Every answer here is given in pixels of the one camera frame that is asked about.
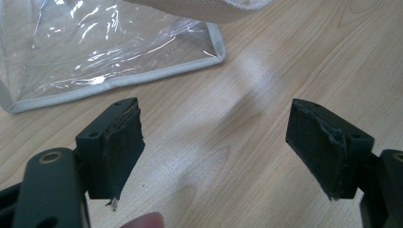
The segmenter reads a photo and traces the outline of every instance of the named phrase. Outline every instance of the white cloth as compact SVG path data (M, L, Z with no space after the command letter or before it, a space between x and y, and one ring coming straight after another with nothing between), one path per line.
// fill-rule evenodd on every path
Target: white cloth
M230 23L262 9L272 0L126 0L181 17Z

